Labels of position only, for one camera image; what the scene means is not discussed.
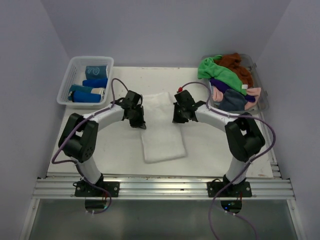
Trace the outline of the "white towel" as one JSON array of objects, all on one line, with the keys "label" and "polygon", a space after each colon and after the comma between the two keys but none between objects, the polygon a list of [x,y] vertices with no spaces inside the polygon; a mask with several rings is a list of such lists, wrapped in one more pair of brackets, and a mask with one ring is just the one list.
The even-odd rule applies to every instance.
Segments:
[{"label": "white towel", "polygon": [[143,97],[146,129],[141,132],[144,161],[155,164],[187,156],[181,128],[173,123],[174,104],[169,92]]}]

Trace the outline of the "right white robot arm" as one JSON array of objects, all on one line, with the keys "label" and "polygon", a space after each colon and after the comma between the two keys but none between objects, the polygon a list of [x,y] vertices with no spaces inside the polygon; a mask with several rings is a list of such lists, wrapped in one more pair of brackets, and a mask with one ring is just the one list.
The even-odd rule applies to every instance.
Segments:
[{"label": "right white robot arm", "polygon": [[250,113],[231,114],[209,108],[204,101],[196,102],[187,90],[174,95],[172,122],[184,124],[189,121],[210,125],[226,134],[232,160],[223,176],[223,192],[235,196],[246,179],[247,163],[256,157],[266,144],[255,119]]}]

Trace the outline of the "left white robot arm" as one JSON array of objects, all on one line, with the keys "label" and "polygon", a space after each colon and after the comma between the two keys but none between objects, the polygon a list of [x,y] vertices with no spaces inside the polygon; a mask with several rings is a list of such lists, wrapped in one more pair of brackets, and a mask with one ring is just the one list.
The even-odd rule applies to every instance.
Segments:
[{"label": "left white robot arm", "polygon": [[69,162],[74,163],[82,179],[87,182],[87,192],[95,197],[101,195],[104,190],[103,175],[93,158],[97,135],[109,125],[124,120],[128,120],[132,128],[147,128],[142,95],[129,90],[125,97],[114,100],[105,108],[84,115],[71,114],[58,141],[58,151],[51,162],[57,164],[56,158],[63,152],[70,157]]}]

